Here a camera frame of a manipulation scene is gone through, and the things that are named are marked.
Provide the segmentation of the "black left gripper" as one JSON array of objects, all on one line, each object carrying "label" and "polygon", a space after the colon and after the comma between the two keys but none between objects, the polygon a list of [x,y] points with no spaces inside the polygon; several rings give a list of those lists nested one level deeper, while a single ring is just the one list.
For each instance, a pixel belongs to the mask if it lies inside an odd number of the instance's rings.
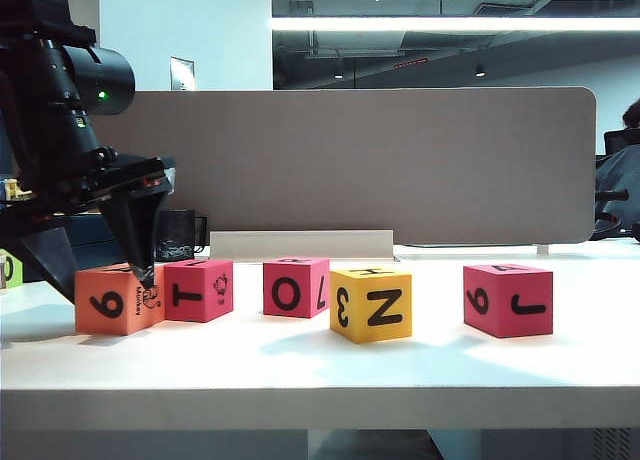
[{"label": "black left gripper", "polygon": [[100,210],[140,284],[154,285],[155,233],[166,192],[166,159],[118,153],[100,145],[78,104],[4,106],[18,181],[27,200],[4,209],[6,230],[43,230],[18,239],[19,257],[67,300],[75,300],[76,261],[56,214]]}]

